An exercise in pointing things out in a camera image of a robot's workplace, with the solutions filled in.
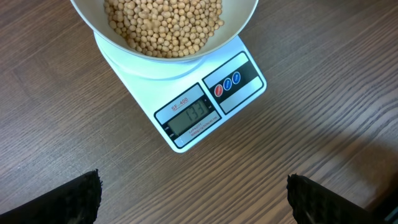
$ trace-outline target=scale display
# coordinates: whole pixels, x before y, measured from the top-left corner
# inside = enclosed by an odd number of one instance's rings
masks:
[[[182,111],[174,119],[169,121],[168,125],[176,136],[180,136],[191,125],[208,115],[208,113],[209,110],[203,100],[198,100],[196,103]]]

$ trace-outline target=brown wooden floor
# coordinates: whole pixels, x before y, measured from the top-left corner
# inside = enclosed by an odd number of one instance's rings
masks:
[[[176,154],[69,1],[2,2],[0,213],[95,168],[97,223],[294,223],[295,173],[369,207],[398,172],[398,2],[260,0],[240,36],[267,91]]]

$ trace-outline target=scale platform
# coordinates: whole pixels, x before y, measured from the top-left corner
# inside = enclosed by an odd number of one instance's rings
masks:
[[[95,34],[98,47],[175,152],[186,152],[264,93],[267,82],[236,36],[187,62],[131,55]]]

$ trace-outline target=white bowl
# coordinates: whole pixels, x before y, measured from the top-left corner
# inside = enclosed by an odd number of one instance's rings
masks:
[[[197,53],[182,58],[157,58],[146,56],[130,48],[126,40],[110,28],[108,17],[104,11],[104,0],[71,0],[71,2],[94,32],[115,47],[142,58],[163,62],[192,60],[210,54],[224,46],[236,37],[249,22],[258,4],[258,0],[223,0],[223,13],[220,15],[220,19],[224,20],[225,24],[215,31],[214,36],[208,39],[204,47]]]

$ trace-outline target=button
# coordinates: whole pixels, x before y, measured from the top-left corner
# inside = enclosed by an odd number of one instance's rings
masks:
[[[218,84],[214,89],[214,95],[220,97],[222,94],[223,94],[223,86],[221,84]]]
[[[231,79],[230,79],[230,78],[226,78],[226,79],[224,80],[224,90],[228,91],[228,90],[231,89],[231,87],[232,87],[232,81],[231,81]]]
[[[235,72],[232,76],[232,82],[236,85],[241,81],[241,74],[239,72]]]

